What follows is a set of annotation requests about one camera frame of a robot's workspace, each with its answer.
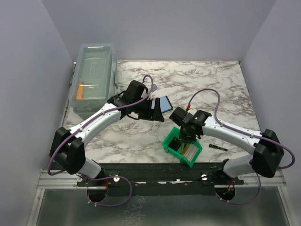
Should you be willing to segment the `gold card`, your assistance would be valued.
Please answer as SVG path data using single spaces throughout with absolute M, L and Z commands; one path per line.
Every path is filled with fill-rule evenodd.
M 189 146 L 190 146 L 190 144 L 181 143 L 181 152 L 180 152 L 180 154 L 184 156 L 186 154 L 187 149 L 189 148 Z

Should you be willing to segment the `green plastic bin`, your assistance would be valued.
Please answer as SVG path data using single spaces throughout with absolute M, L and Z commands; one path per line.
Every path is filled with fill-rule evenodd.
M 162 146 L 166 153 L 171 154 L 172 156 L 179 159 L 180 163 L 186 164 L 191 168 L 194 165 L 199 154 L 202 152 L 203 148 L 198 141 L 187 143 L 190 145 L 193 144 L 198 147 L 198 151 L 196 152 L 194 158 L 191 161 L 188 161 L 183 155 L 180 154 L 182 142 L 179 140 L 179 134 L 180 134 L 180 129 L 173 127 L 172 130 L 167 135 L 167 137 L 165 138 L 165 140 L 162 142 Z

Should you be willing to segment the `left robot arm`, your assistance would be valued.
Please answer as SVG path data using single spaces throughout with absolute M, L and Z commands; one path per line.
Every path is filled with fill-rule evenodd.
M 48 174 L 55 175 L 51 172 L 55 162 L 70 175 L 78 173 L 88 177 L 92 185 L 101 185 L 104 182 L 102 167 L 86 157 L 86 146 L 104 129 L 131 113 L 137 114 L 140 120 L 164 122 L 160 98 L 150 98 L 151 92 L 152 89 L 133 80 L 125 91 L 110 97 L 99 111 L 85 121 L 70 129 L 60 127 L 55 132 L 50 149 Z

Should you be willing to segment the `black leather card holder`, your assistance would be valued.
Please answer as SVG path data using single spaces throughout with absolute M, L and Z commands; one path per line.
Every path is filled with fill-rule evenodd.
M 173 110 L 173 106 L 167 96 L 160 97 L 160 109 L 162 113 Z

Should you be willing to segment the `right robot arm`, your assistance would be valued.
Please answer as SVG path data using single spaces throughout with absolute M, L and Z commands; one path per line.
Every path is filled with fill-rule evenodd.
M 225 159 L 209 179 L 215 185 L 225 185 L 244 174 L 257 173 L 265 178 L 273 178 L 284 156 L 278 146 L 279 139 L 272 130 L 259 132 L 243 129 L 218 121 L 210 113 L 198 110 L 194 114 L 177 107 L 170 120 L 180 128 L 179 140 L 192 143 L 201 136 L 221 139 L 233 144 L 248 154 L 236 159 Z

